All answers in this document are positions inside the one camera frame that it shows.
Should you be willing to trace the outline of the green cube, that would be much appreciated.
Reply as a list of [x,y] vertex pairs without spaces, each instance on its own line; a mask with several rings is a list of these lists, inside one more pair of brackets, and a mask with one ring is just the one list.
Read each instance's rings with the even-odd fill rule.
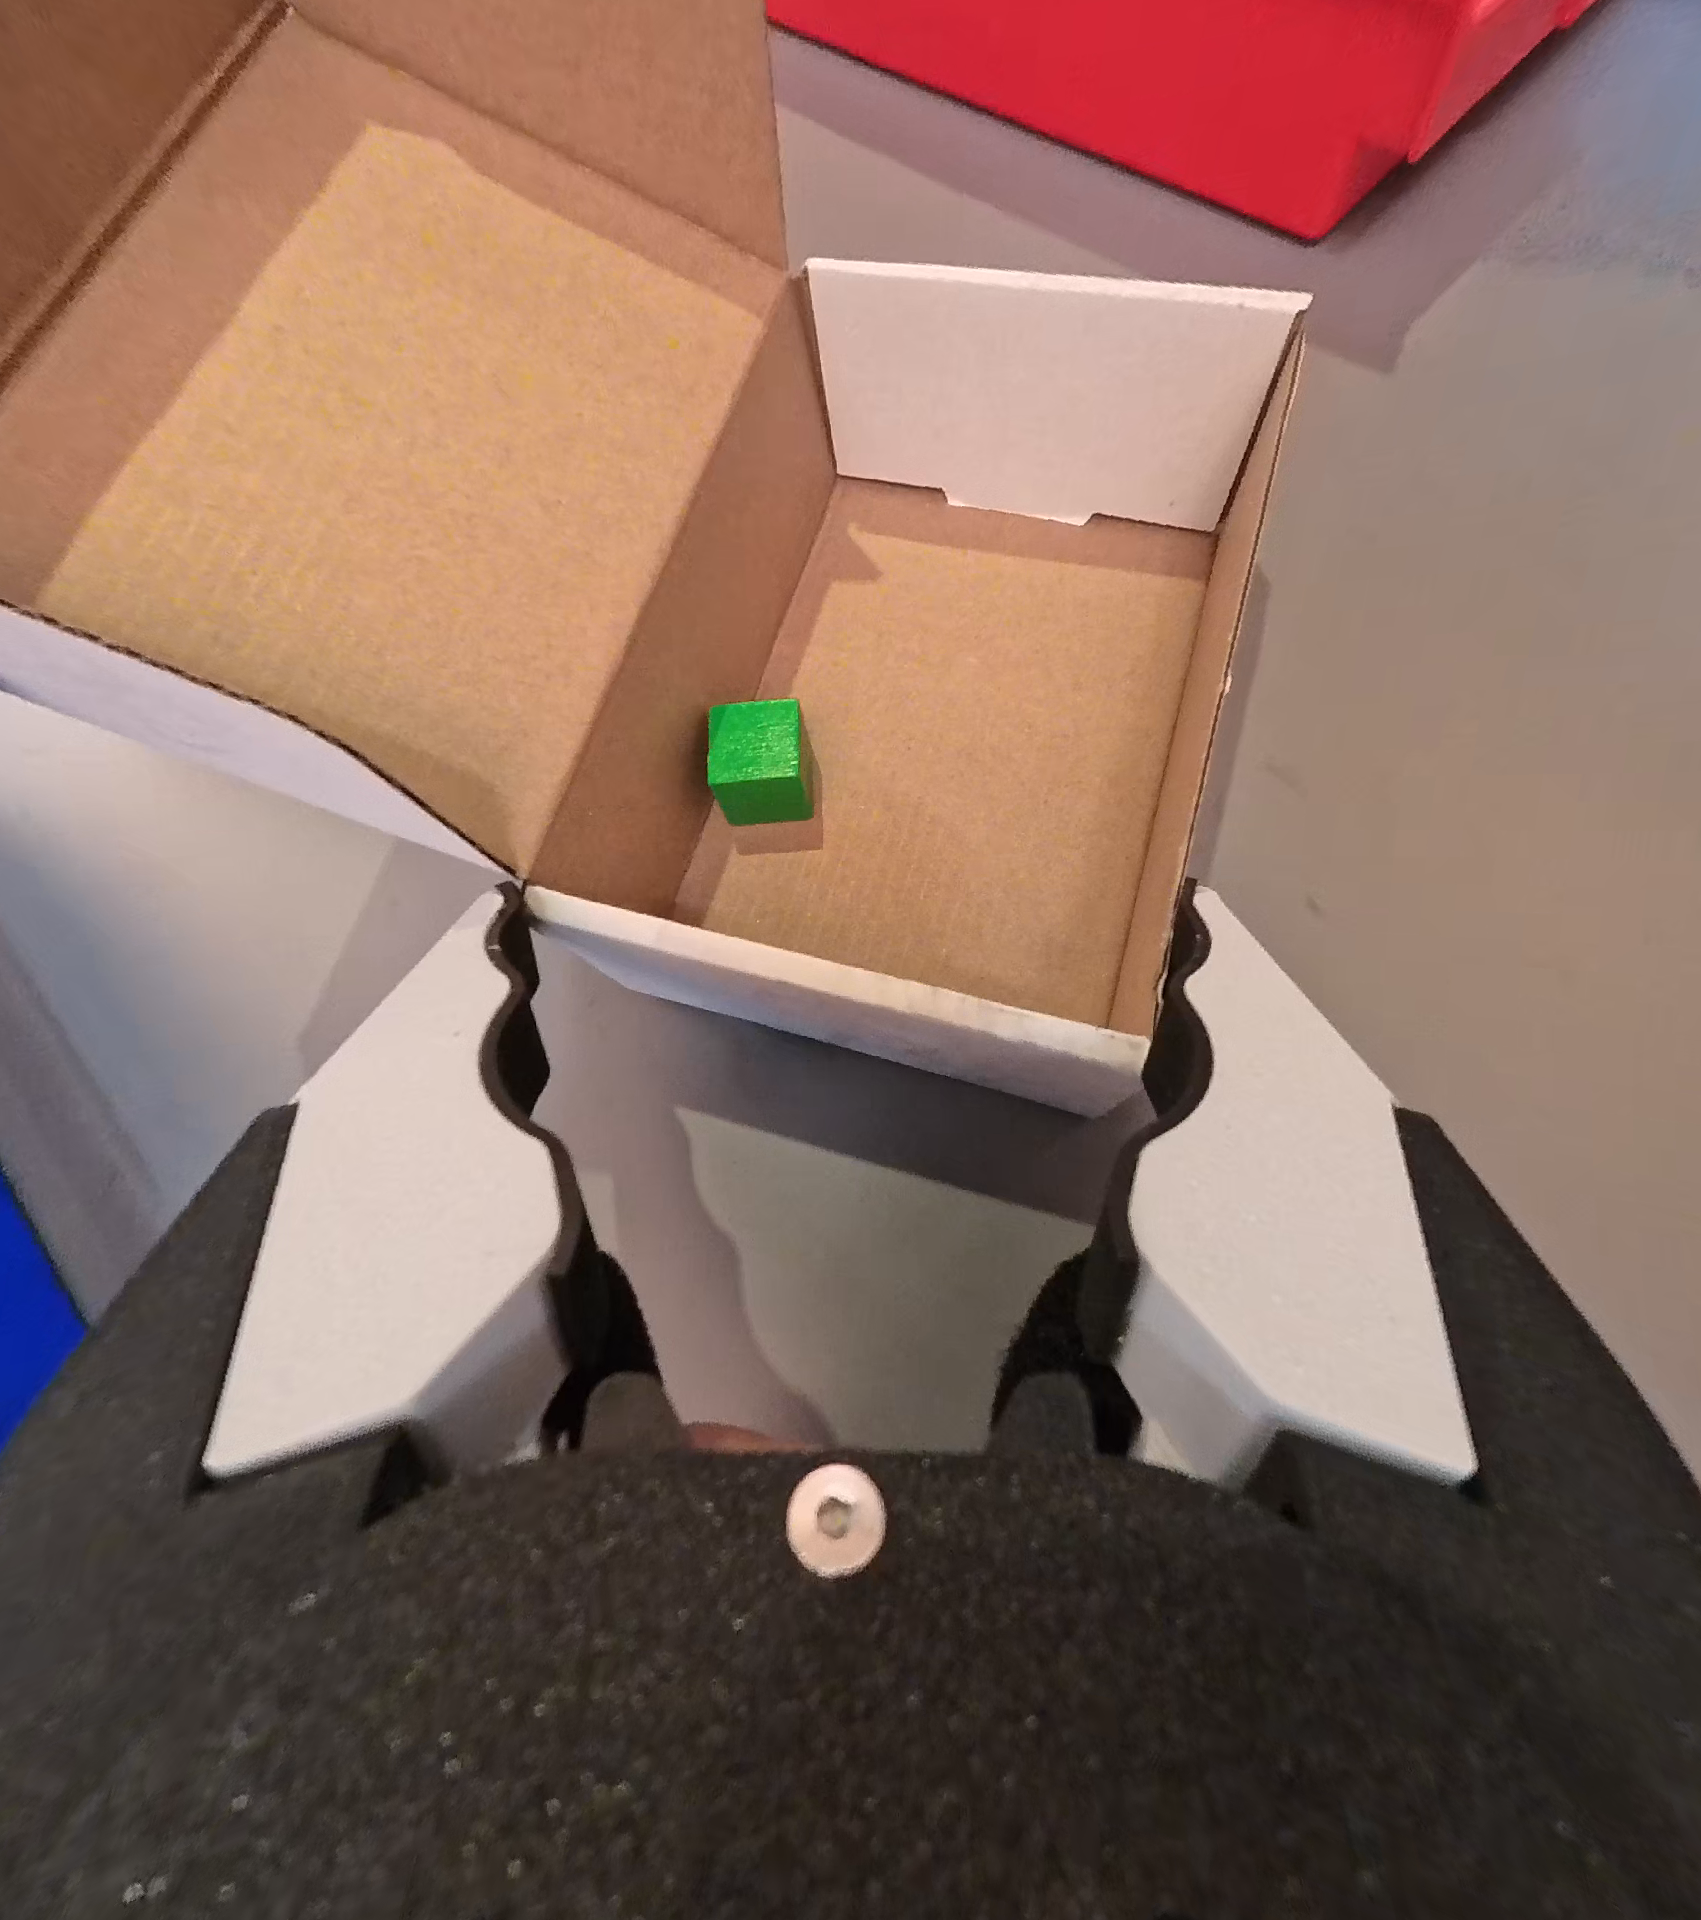
[[814,820],[814,754],[793,696],[708,710],[707,784],[730,828]]

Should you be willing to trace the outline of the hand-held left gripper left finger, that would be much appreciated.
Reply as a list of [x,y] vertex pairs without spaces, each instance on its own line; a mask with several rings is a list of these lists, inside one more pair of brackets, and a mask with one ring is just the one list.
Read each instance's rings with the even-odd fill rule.
[[660,1371],[569,1150],[522,893],[504,883],[294,1098],[202,1470],[377,1433],[455,1476],[573,1446],[597,1384]]

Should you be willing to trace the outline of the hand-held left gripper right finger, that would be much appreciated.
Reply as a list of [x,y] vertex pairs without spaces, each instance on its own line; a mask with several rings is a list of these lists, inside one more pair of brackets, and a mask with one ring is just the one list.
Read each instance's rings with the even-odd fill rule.
[[1283,1436],[1457,1490],[1479,1471],[1400,1111],[1186,883],[1084,1256],[1007,1354],[992,1443],[1084,1441],[1244,1487]]

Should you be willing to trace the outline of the white cardboard box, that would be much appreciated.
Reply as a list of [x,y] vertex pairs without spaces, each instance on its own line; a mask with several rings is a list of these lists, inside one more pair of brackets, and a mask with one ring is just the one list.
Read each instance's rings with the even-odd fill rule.
[[[0,674],[1101,1115],[1308,303],[793,264],[765,4],[0,4]],[[811,822],[710,796],[757,697]]]

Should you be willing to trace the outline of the red plastic bin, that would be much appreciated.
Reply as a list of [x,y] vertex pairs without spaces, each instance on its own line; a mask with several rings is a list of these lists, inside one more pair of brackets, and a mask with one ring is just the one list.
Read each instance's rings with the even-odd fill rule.
[[769,1],[893,77],[1314,241],[1588,1]]

